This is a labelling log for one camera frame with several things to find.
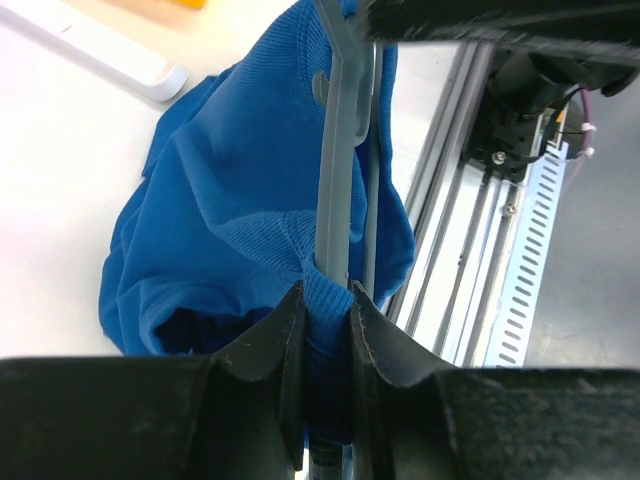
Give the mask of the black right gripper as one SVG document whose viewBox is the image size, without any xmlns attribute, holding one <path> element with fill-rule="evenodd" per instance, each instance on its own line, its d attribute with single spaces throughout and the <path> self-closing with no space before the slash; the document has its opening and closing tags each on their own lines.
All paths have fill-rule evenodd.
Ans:
<svg viewBox="0 0 640 480">
<path fill-rule="evenodd" d="M 478 41 L 567 55 L 637 55 L 637 1 L 362 1 L 370 40 Z"/>
</svg>

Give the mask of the blue tank top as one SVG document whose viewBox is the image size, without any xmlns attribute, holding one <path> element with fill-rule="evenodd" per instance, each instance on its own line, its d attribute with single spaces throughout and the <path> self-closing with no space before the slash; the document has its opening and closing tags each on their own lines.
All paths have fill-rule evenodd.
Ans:
<svg viewBox="0 0 640 480">
<path fill-rule="evenodd" d="M 314 5 L 299 1 L 165 112 L 115 224 L 99 320 L 128 355 L 212 353 L 302 282 L 305 422 L 346 445 L 353 296 L 314 263 L 325 109 L 312 78 L 330 68 Z"/>
</svg>

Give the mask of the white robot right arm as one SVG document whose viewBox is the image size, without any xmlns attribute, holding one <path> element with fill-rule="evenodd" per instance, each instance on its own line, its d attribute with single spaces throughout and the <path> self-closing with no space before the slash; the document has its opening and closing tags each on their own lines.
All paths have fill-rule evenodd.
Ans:
<svg viewBox="0 0 640 480">
<path fill-rule="evenodd" d="M 615 96 L 639 74 L 636 1 L 364 1 L 359 16 L 377 43 L 493 46 L 462 157 L 516 182 L 575 95 Z"/>
</svg>

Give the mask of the slate blue hanger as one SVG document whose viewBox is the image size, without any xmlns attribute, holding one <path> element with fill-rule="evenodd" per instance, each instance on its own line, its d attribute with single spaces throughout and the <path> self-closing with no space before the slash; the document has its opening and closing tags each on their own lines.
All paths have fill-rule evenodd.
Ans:
<svg viewBox="0 0 640 480">
<path fill-rule="evenodd" d="M 313 79 L 318 102 L 326 105 L 319 174 L 315 263 L 336 284 L 349 277 L 350 208 L 353 151 L 371 140 L 365 222 L 364 282 L 375 287 L 380 180 L 379 98 L 384 49 L 358 35 L 357 22 L 345 17 L 337 1 L 316 1 L 315 9 L 332 50 L 329 77 Z"/>
</svg>

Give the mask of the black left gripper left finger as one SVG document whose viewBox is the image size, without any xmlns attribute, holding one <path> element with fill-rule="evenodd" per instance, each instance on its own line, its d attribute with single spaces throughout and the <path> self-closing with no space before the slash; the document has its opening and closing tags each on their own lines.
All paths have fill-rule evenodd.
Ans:
<svg viewBox="0 0 640 480">
<path fill-rule="evenodd" d="M 291 479 L 302 468 L 303 289 L 209 356 L 1 364 L 5 479 Z"/>
</svg>

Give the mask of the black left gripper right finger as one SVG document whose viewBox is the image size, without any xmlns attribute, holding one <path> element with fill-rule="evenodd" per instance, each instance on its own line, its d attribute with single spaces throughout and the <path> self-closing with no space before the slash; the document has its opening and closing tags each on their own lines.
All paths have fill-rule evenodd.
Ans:
<svg viewBox="0 0 640 480">
<path fill-rule="evenodd" d="M 351 289 L 357 478 L 638 477 L 636 370 L 458 368 Z"/>
</svg>

